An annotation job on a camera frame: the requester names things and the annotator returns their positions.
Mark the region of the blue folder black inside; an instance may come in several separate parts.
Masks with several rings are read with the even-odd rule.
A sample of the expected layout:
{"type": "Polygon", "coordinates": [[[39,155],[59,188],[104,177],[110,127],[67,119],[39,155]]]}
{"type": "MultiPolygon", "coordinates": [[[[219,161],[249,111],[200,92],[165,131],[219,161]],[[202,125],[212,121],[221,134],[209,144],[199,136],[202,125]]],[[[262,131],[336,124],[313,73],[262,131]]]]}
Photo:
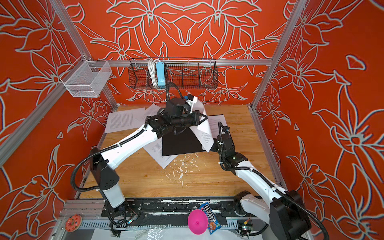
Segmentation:
{"type": "Polygon", "coordinates": [[[176,127],[171,125],[171,120],[166,122],[163,130],[163,156],[183,155],[203,152],[191,127],[176,127]]]}

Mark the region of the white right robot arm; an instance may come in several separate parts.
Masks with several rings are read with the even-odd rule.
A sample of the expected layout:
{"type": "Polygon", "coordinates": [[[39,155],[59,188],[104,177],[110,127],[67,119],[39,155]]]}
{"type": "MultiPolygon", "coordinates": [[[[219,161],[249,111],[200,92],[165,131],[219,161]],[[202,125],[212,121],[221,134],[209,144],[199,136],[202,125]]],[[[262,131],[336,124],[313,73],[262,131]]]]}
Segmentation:
{"type": "Polygon", "coordinates": [[[245,213],[264,221],[279,240],[302,240],[303,234],[315,222],[328,240],[330,235],[323,223],[305,208],[302,197],[296,191],[288,191],[276,185],[241,153],[235,150],[230,128],[218,123],[217,151],[219,165],[226,172],[244,180],[259,197],[246,194],[240,198],[241,209],[245,213]]]}

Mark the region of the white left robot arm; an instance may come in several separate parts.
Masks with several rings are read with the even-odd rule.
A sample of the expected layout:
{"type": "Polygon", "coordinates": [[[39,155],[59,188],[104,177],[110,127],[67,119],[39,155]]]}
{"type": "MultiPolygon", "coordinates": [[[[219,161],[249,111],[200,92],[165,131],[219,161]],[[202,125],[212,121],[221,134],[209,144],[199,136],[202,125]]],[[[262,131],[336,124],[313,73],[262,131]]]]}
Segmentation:
{"type": "Polygon", "coordinates": [[[126,198],[119,184],[116,168],[132,154],[163,136],[178,135],[189,127],[208,122],[204,104],[198,97],[188,94],[178,98],[166,97],[166,105],[156,115],[145,117],[144,124],[121,141],[102,150],[91,153],[76,165],[70,178],[72,188],[77,192],[98,190],[107,206],[117,209],[125,204],[126,198]],[[97,185],[81,188],[76,184],[76,175],[84,163],[94,168],[97,185]]]}

